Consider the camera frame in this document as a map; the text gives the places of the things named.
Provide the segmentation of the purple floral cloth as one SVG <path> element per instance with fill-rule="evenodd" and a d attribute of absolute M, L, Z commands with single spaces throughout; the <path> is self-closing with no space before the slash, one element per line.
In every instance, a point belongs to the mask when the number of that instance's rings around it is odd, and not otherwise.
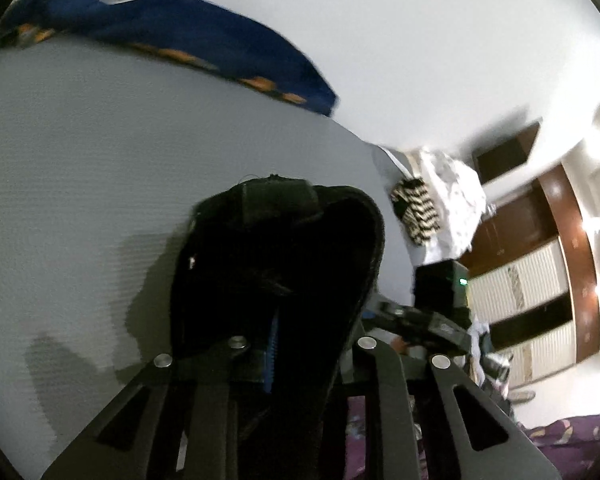
<path fill-rule="evenodd" d="M 345 479 L 363 479 L 365 471 L 365 398 L 348 399 Z M 563 479 L 584 479 L 600 458 L 600 415 L 568 417 L 548 426 L 518 427 L 558 469 Z"/>

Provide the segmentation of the black white zigzag cloth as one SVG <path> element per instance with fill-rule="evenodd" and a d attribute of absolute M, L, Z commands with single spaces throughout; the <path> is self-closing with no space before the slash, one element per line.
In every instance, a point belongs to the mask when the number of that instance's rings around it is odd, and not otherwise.
<path fill-rule="evenodd" d="M 414 244 L 426 245 L 440 230 L 439 215 L 424 180 L 402 179 L 392 189 L 390 200 Z"/>

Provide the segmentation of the dark wall-mounted box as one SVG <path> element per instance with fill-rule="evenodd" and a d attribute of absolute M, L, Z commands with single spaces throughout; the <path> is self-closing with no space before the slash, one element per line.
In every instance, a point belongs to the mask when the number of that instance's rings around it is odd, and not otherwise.
<path fill-rule="evenodd" d="M 522 130 L 472 153 L 472 162 L 481 184 L 487 184 L 528 162 L 542 122 L 537 120 Z"/>

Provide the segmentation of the brown white wardrobe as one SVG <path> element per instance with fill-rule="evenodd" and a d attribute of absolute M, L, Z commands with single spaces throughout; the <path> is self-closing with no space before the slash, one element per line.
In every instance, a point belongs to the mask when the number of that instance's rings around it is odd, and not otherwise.
<path fill-rule="evenodd" d="M 512 360 L 510 384 L 553 376 L 600 351 L 592 245 L 563 166 L 506 198 L 469 252 L 469 304 Z"/>

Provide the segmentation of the blue orange patterned blanket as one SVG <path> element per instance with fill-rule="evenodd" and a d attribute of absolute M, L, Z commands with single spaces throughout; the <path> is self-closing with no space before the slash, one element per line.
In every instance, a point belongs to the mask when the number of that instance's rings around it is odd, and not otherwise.
<path fill-rule="evenodd" d="M 323 116 L 337 103 L 285 37 L 207 0 L 16 0 L 1 18 L 0 46 L 38 44 L 58 32 L 206 70 Z"/>

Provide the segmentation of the black denim pants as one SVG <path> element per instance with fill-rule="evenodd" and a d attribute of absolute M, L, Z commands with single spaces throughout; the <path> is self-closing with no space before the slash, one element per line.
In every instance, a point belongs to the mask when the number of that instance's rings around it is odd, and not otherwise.
<path fill-rule="evenodd" d="M 352 186 L 251 179 L 194 210 L 171 286 L 171 351 L 250 318 L 277 318 L 274 479 L 340 479 L 340 360 L 375 285 L 384 243 L 381 212 Z"/>

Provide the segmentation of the white crumpled cloth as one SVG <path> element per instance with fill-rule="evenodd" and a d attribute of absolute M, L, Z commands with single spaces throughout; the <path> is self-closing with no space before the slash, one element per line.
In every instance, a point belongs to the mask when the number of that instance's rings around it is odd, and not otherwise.
<path fill-rule="evenodd" d="M 488 202 L 478 174 L 461 160 L 438 150 L 417 151 L 415 162 L 440 226 L 425 245 L 424 263 L 459 259 L 471 248 L 486 212 Z"/>

